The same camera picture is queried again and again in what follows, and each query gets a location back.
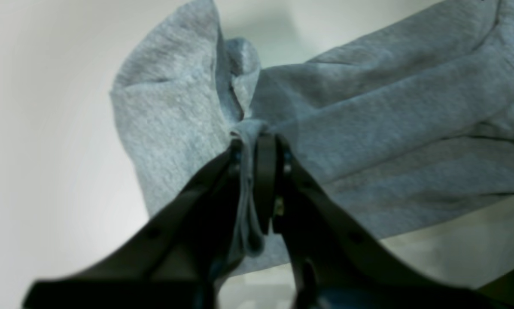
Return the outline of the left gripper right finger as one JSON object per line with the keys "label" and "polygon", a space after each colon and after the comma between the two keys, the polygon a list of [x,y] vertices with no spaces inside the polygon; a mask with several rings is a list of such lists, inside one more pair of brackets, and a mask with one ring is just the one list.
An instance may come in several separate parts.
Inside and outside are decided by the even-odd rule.
{"label": "left gripper right finger", "polygon": [[336,205],[286,139],[255,147],[255,210],[263,233],[282,235],[295,278],[293,309],[507,309],[410,268]]}

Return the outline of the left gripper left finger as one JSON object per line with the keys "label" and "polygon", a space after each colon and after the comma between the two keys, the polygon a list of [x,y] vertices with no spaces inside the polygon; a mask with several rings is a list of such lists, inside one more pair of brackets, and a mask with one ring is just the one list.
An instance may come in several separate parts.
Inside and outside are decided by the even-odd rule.
{"label": "left gripper left finger", "polygon": [[215,309],[244,259],[232,249],[240,195],[237,139],[121,248],[90,268],[35,282],[25,309]]}

